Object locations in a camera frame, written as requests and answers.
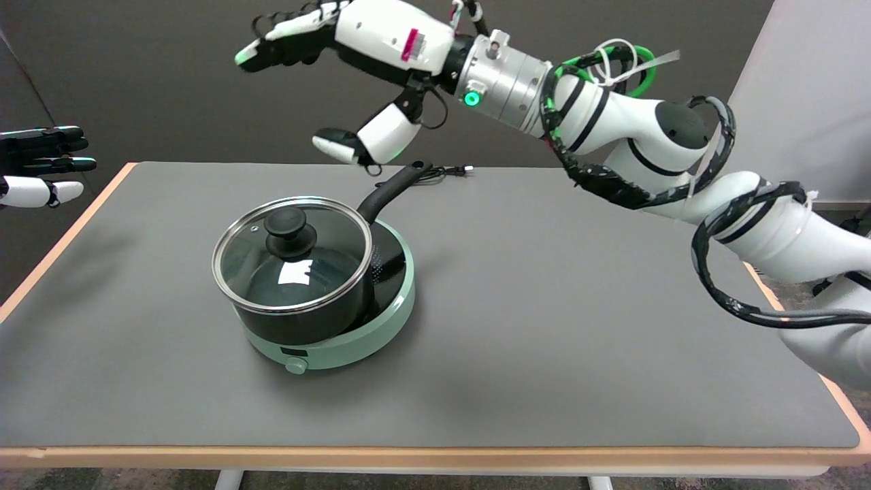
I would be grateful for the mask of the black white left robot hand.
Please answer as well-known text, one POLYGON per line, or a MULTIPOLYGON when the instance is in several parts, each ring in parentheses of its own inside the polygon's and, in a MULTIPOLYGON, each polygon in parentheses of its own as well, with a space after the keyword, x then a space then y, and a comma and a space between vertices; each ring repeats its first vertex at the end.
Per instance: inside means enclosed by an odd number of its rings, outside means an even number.
POLYGON ((88 146, 84 131, 77 125, 3 131, 2 208, 57 208, 81 196, 85 186, 80 181, 44 177, 94 170, 94 158, 74 155, 88 146))

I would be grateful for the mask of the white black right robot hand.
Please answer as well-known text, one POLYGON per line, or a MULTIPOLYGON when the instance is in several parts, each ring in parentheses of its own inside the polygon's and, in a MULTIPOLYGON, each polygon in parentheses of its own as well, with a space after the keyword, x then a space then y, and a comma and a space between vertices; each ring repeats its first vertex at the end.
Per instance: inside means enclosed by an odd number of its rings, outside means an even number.
POLYGON ((401 87, 359 129, 318 130, 312 137, 318 151, 349 165, 384 165, 424 127, 425 95, 435 90, 455 38, 448 24, 404 1, 314 1, 265 18, 269 30, 253 19, 255 40, 234 59, 248 74, 311 65, 331 49, 345 64, 401 87))

